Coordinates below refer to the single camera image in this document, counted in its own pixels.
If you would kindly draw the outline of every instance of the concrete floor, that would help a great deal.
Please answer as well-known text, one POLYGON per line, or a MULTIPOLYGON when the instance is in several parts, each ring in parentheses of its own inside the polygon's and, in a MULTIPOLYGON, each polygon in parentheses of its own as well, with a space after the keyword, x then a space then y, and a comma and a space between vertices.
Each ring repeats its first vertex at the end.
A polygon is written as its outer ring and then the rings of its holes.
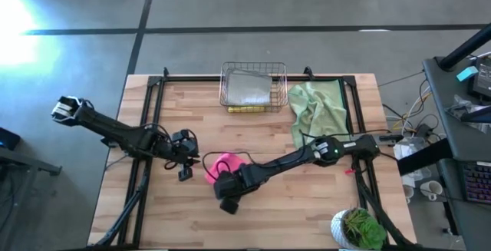
MULTIPOLYGON (((61 95, 89 98, 116 117, 135 35, 18 36, 25 29, 138 28, 144 0, 9 0, 0 18, 0 126, 20 134, 21 152, 63 166, 41 176, 18 220, 13 250, 82 247, 87 242, 107 148, 99 136, 49 116, 61 95)), ((255 25, 466 25, 487 23, 489 0, 153 0, 149 28, 255 25)), ((373 72, 379 84, 417 73, 476 31, 390 31, 146 35, 137 74, 218 73, 224 61, 283 61, 289 72, 373 72)), ((486 45, 480 51, 491 50, 486 45)), ((380 87, 403 113, 423 74, 380 87)), ((426 113, 435 113, 432 101, 426 113)), ((443 207, 409 205, 418 242, 463 249, 444 236, 443 207)))

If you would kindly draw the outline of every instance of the green towel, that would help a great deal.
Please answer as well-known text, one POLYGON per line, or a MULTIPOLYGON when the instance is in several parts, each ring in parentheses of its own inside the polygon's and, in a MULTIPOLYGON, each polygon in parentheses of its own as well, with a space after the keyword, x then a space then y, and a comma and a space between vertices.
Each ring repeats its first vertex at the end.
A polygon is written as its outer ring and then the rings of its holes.
MULTIPOLYGON (((303 146, 303 133, 312 136, 346 134, 346 110, 341 99, 341 87, 338 81, 305 82, 295 85, 288 91, 288 102, 297 115, 292 125, 295 147, 303 146)), ((337 136, 339 140, 348 140, 348 136, 337 136)), ((313 139, 306 137, 305 143, 313 139)))

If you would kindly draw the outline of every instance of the wooden tabletop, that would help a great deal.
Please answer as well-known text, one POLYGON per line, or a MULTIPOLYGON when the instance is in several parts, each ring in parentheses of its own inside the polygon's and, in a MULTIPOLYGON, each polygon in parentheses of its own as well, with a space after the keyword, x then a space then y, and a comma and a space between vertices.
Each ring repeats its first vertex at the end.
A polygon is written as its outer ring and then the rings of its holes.
MULTIPOLYGON (((387 128, 375 76, 353 75, 367 130, 387 128)), ((119 121, 139 124, 147 79, 147 75, 128 77, 119 121)), ((218 82, 166 83, 160 124, 170 133, 183 128, 194 131, 202 155, 247 150, 264 162, 295 150, 290 134, 295 115, 288 106, 279 113, 230 114, 220 106, 218 93, 218 82)), ((354 115, 351 99, 350 106, 354 115)), ((384 151, 392 153, 390 148, 384 151)), ((120 150, 111 150, 108 163, 122 155, 120 150)), ((207 165, 215 159, 207 157, 207 165)), ((273 177, 242 198, 236 215, 219 208, 200 164, 193 166, 191 180, 179 182, 178 168, 164 170, 164 163, 153 160, 140 248, 337 248, 331 219, 338 211, 358 205, 354 176, 344 173, 351 165, 349 156, 332 167, 303 165, 273 177)), ((97 242, 120 215, 130 168, 127 158, 104 174, 89 243, 97 242)), ((374 168, 384 209, 396 227, 416 242, 396 162, 378 157, 374 168)), ((133 235, 133 221, 130 219, 128 239, 133 235)))

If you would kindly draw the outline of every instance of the metal wire basket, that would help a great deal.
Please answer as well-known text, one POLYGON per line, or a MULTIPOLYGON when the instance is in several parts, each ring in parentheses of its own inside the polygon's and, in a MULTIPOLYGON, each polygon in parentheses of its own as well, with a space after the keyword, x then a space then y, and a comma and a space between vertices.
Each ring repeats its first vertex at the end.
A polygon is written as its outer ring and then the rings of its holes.
POLYGON ((286 77, 280 62, 225 62, 220 104, 229 113, 279 112, 288 104, 286 77))

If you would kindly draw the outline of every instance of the computer keyboard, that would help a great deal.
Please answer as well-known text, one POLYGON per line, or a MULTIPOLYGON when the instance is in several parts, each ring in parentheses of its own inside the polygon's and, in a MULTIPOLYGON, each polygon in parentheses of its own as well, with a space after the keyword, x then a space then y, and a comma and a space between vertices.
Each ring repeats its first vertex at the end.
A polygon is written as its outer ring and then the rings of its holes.
POLYGON ((464 195, 468 201, 491 204, 491 167, 461 163, 464 195))

